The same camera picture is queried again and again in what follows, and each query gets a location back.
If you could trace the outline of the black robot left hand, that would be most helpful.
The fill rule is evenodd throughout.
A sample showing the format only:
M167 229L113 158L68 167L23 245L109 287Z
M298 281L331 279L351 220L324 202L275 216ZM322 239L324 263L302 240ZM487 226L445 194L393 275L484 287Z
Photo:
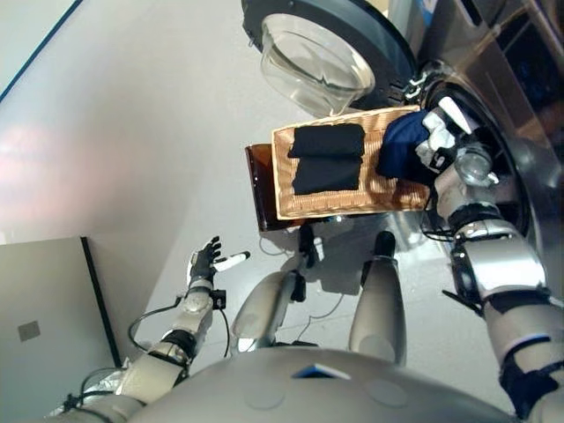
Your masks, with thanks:
M201 249L192 253L187 269L189 283L200 279L212 282L218 272L227 271L250 258L248 251L223 256L221 247L220 238L214 236Z

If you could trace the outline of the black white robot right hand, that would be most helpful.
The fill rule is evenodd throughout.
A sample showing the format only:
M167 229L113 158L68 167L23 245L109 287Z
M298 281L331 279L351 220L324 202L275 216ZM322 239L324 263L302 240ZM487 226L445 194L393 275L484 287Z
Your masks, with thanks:
M428 137L415 152L434 174L440 174L452 162L449 154L456 146L456 135L470 135L475 128L472 119L449 96L442 97L436 108L426 112L422 125Z

